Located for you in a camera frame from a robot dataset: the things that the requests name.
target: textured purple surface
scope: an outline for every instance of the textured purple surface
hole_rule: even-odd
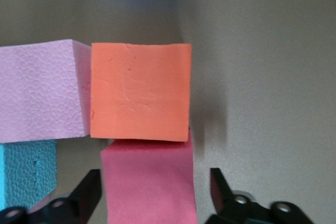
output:
[[[70,39],[0,47],[0,143],[88,135],[90,60]]]

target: gray surface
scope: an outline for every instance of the gray surface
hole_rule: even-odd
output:
[[[336,213],[336,0],[0,0],[0,45],[193,45],[191,127],[200,224],[208,169],[263,205]],[[58,141],[56,194],[100,167],[107,141]],[[91,223],[106,222],[104,198]]]

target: orange cube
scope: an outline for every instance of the orange cube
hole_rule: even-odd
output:
[[[93,43],[91,136],[186,142],[191,45]]]

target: metal bolt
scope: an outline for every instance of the metal bolt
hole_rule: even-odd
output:
[[[56,202],[54,202],[53,204],[52,204],[52,207],[59,207],[59,206],[61,206],[61,205],[63,205],[64,204],[64,201],[63,200],[59,200],[59,201],[56,201]]]
[[[12,210],[12,211],[6,213],[5,217],[10,218],[10,217],[16,216],[18,213],[20,213],[19,210]]]
[[[245,197],[239,195],[235,197],[235,201],[237,201],[239,204],[246,204],[247,202]]]
[[[290,207],[284,203],[278,203],[277,208],[279,208],[283,212],[290,212]]]

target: textured blue surface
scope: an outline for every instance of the textured blue surface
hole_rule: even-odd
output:
[[[0,144],[0,210],[31,208],[56,187],[56,141]]]

